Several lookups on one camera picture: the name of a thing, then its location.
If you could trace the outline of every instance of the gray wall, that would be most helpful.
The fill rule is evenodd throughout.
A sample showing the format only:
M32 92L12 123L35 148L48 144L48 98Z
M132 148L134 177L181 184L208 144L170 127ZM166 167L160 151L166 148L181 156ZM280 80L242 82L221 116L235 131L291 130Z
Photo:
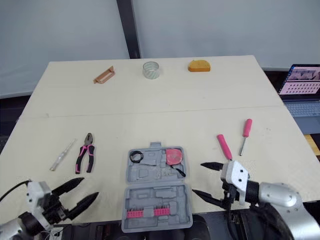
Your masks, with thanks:
M0 0L0 98L32 92L50 61L128 58L116 0Z
M134 0L143 58L255 55L320 64L320 0Z

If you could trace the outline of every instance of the laptop screen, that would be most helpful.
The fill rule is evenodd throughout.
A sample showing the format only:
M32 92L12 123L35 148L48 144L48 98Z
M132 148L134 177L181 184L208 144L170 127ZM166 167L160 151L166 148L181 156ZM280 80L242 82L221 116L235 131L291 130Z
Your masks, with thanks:
M278 93L284 100L320 99L320 65L292 65Z

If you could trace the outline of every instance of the plastic tool case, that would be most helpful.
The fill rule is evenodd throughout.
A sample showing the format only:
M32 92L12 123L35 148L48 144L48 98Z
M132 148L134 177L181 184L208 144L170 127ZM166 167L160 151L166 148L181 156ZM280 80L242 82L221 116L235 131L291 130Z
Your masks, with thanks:
M185 178L166 164L168 150L181 151L182 160L175 168L187 173L182 147L162 147L151 142L150 148L132 149L128 153L121 228L124 233L190 228L193 224L191 192ZM139 151L139 163L130 155Z

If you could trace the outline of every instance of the pink screwdriver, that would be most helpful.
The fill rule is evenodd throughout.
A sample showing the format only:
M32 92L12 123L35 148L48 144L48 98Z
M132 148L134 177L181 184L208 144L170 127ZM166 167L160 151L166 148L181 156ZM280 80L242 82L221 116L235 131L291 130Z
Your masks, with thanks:
M220 146L222 148L222 151L223 151L225 157L227 159L229 159L230 161L232 161L232 154L231 154L231 151L230 151L230 149L228 147L228 144L227 144L227 142L225 140L224 135L223 134L219 134L218 136L216 136L216 138L218 139L218 141L220 143Z
M239 151L239 155L242 156L244 154L244 149L245 149L245 143L246 143L246 139L247 137L249 137L249 133L251 130L251 125L252 125L252 119L247 119L245 121L245 125L244 125L244 129L243 129L243 134L242 136L243 138L243 143L241 145L240 151Z

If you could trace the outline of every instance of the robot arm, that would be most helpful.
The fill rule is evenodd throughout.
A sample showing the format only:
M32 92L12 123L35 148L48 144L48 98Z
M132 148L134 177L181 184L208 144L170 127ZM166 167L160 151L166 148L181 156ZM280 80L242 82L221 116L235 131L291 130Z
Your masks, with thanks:
M26 201L31 212L24 212L16 219L0 225L0 240L33 239L43 230L50 231L53 224L76 218L94 202L99 193L86 196L71 210L62 206L59 196L74 189L83 179L71 179L52 191L44 181L29 182Z
M224 199L213 198L210 194L195 190L199 197L208 203L230 210L234 200L241 205L250 203L255 205L270 205L265 208L280 215L285 227L295 240L320 239L320 227L317 221L305 209L300 194L284 183L258 183L250 181L248 171L238 162L231 161L227 164L219 162L206 162L202 166L221 172Z

